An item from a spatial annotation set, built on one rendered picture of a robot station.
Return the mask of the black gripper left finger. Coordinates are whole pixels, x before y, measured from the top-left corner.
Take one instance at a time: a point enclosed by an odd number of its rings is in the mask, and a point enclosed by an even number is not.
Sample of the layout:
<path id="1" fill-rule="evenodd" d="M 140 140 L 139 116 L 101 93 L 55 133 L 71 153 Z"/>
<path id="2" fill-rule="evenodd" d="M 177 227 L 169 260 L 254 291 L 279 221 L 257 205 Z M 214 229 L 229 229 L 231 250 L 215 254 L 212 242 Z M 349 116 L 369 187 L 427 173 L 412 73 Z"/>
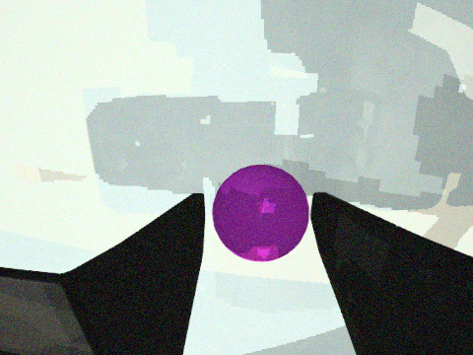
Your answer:
<path id="1" fill-rule="evenodd" d="M 184 355 L 204 232 L 192 193 L 72 271 L 0 267 L 0 351 Z"/>

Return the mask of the purple ball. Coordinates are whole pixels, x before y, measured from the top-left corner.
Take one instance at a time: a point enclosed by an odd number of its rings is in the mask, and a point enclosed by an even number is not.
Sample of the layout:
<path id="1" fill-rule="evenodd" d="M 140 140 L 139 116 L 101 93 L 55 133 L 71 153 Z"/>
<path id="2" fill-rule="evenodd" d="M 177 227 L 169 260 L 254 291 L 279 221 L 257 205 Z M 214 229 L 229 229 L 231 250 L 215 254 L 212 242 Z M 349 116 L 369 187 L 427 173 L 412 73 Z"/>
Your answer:
<path id="1" fill-rule="evenodd" d="M 217 190 L 213 225 L 222 244 L 249 261 L 292 252 L 308 225 L 306 194 L 287 171 L 267 165 L 244 167 Z"/>

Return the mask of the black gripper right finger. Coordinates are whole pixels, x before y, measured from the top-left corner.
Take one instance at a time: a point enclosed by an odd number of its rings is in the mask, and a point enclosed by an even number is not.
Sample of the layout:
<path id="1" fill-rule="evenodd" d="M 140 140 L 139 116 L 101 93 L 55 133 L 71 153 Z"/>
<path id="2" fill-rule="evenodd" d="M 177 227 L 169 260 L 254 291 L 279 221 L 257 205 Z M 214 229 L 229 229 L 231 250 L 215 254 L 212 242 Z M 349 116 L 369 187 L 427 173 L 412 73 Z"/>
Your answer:
<path id="1" fill-rule="evenodd" d="M 342 198 L 310 218 L 356 355 L 473 355 L 473 256 Z"/>

